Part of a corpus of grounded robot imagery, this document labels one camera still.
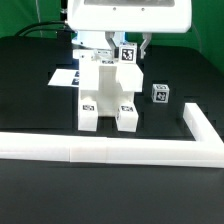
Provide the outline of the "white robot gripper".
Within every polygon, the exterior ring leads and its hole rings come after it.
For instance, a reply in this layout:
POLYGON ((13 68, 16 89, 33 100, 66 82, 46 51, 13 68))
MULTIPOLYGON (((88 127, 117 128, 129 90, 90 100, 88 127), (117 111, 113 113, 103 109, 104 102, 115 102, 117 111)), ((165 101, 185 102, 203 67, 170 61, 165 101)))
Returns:
POLYGON ((191 27, 191 0, 68 0, 67 21, 73 30, 107 31, 105 39, 117 57, 116 31, 143 33, 140 58, 151 33, 185 33, 191 27))

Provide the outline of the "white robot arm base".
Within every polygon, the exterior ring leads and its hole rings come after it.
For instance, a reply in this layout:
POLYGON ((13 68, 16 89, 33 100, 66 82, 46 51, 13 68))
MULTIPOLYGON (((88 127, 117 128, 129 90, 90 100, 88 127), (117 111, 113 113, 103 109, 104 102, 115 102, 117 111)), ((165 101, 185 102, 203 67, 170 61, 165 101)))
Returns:
POLYGON ((104 31, 78 31, 72 43, 86 48, 110 49, 104 31))

